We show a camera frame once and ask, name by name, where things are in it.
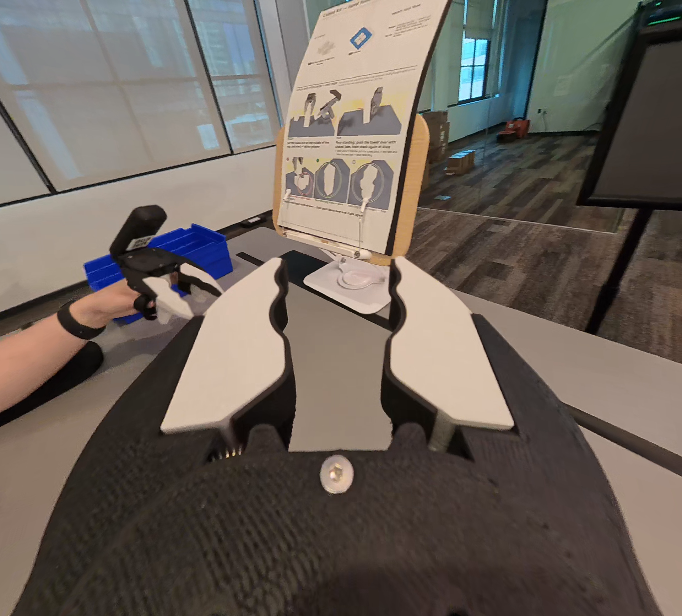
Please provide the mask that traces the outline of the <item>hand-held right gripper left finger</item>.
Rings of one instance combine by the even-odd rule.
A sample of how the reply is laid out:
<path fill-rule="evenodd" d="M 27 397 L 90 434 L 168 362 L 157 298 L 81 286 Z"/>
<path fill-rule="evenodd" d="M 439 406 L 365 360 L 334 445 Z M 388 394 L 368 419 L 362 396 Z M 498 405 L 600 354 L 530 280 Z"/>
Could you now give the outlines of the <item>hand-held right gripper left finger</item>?
<path fill-rule="evenodd" d="M 162 434 L 215 430 L 230 448 L 272 427 L 291 443 L 296 382 L 288 324 L 288 272 L 279 256 L 226 290 L 199 332 L 160 424 Z"/>

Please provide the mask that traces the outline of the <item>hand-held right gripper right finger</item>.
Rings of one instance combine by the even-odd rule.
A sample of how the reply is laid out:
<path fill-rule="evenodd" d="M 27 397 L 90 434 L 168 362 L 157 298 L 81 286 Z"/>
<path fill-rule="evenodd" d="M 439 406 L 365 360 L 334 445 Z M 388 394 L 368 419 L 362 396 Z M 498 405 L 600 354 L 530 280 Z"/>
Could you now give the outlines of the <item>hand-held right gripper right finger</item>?
<path fill-rule="evenodd" d="M 407 258 L 389 269 L 390 335 L 381 406 L 393 434 L 417 424 L 428 447 L 446 452 L 464 427 L 515 427 L 470 309 Z"/>

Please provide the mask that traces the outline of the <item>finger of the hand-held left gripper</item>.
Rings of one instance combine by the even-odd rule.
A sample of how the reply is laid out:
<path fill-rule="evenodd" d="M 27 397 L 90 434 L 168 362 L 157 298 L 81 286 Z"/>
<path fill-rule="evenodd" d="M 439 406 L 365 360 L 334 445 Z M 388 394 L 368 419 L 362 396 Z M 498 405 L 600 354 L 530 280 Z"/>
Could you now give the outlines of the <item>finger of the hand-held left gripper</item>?
<path fill-rule="evenodd" d="M 170 276 L 147 276 L 142 282 L 154 294 L 156 319 L 159 324 L 167 324 L 174 317 L 184 320 L 191 320 L 194 317 L 190 305 L 173 290 Z"/>
<path fill-rule="evenodd" d="M 189 261 L 178 265 L 177 287 L 186 295 L 194 296 L 197 302 L 205 300 L 204 294 L 219 297 L 224 293 L 219 283 L 208 272 Z"/>

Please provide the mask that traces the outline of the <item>blue plastic bin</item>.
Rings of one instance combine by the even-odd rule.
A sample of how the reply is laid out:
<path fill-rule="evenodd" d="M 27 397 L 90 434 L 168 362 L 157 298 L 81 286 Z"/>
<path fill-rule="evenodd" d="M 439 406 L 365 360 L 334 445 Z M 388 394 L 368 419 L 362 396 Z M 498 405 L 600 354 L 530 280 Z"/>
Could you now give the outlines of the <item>blue plastic bin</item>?
<path fill-rule="evenodd" d="M 150 246 L 160 248 L 177 256 L 180 263 L 189 261 L 202 268 L 216 281 L 233 270 L 226 238 L 221 233 L 192 224 L 190 228 L 178 228 L 161 236 L 155 235 Z M 86 278 L 93 291 L 101 290 L 115 282 L 125 280 L 119 266 L 110 253 L 83 264 Z M 177 286 L 174 290 L 187 296 Z M 140 313 L 117 318 L 120 323 L 131 323 L 144 318 Z"/>

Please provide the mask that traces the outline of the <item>person's left forearm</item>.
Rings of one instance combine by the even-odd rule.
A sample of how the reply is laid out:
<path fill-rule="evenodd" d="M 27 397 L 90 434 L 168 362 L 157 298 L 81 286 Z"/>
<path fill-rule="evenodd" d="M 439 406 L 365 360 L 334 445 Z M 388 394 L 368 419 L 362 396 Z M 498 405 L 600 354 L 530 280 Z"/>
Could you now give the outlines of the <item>person's left forearm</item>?
<path fill-rule="evenodd" d="M 1 337 L 1 411 L 27 398 L 64 367 L 86 340 L 68 333 L 54 314 Z"/>

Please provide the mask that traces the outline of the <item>person's left hand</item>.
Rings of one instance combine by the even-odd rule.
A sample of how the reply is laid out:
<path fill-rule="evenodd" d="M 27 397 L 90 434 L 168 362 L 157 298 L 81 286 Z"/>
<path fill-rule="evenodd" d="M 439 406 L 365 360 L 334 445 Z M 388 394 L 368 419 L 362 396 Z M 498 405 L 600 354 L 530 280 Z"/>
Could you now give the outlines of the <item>person's left hand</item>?
<path fill-rule="evenodd" d="M 116 318 L 135 314 L 134 302 L 139 296 L 121 280 L 76 300 L 70 306 L 70 314 L 83 326 L 103 328 Z"/>

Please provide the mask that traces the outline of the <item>black wristband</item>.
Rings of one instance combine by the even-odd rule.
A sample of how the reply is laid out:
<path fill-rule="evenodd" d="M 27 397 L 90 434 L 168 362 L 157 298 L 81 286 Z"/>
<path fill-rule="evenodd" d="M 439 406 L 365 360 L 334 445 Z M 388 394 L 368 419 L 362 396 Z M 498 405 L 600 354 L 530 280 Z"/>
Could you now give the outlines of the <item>black wristband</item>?
<path fill-rule="evenodd" d="M 88 325 L 84 325 L 80 322 L 78 322 L 70 312 L 71 305 L 75 302 L 69 301 L 65 303 L 60 309 L 57 311 L 56 318 L 57 321 L 59 322 L 60 326 L 66 331 L 69 335 L 80 339 L 84 341 L 90 341 L 95 338 L 97 338 L 100 334 L 102 334 L 106 330 L 106 325 L 102 326 L 100 328 L 92 328 Z"/>

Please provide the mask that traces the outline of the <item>black wrist rest pad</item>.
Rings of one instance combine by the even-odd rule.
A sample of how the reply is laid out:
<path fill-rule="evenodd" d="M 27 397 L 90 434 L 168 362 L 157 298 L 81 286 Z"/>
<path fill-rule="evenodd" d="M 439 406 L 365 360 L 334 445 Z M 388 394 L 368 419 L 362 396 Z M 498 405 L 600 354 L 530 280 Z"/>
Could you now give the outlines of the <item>black wrist rest pad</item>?
<path fill-rule="evenodd" d="M 103 362 L 102 348 L 96 342 L 89 341 L 47 382 L 27 398 L 1 412 L 1 425 L 8 424 L 32 412 L 85 382 L 100 369 Z"/>

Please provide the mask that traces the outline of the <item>stack of cardboard boxes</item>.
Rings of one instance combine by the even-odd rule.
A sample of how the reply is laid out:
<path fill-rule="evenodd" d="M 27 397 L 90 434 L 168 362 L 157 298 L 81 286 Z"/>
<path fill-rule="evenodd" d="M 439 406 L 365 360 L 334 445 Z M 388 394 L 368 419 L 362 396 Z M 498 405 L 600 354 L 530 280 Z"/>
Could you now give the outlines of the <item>stack of cardboard boxes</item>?
<path fill-rule="evenodd" d="M 448 110 L 425 111 L 422 113 L 422 117 L 428 126 L 430 136 L 427 159 L 430 164 L 437 164 L 447 156 L 449 144 Z"/>

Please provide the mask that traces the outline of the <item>printed instruction sheet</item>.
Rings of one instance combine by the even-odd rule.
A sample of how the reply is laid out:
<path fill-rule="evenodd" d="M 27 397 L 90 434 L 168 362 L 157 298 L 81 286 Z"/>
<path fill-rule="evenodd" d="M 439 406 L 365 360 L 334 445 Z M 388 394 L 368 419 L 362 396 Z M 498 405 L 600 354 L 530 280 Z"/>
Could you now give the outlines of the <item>printed instruction sheet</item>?
<path fill-rule="evenodd" d="M 320 13 L 288 104 L 277 224 L 392 255 L 417 106 L 452 0 Z"/>

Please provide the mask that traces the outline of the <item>window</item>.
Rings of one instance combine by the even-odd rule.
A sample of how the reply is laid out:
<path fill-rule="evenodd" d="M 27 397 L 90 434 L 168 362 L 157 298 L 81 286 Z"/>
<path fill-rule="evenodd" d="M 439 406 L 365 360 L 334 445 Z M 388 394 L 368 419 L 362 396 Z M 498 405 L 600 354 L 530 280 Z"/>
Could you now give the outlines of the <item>window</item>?
<path fill-rule="evenodd" d="M 464 0 L 458 103 L 485 97 L 499 0 Z"/>

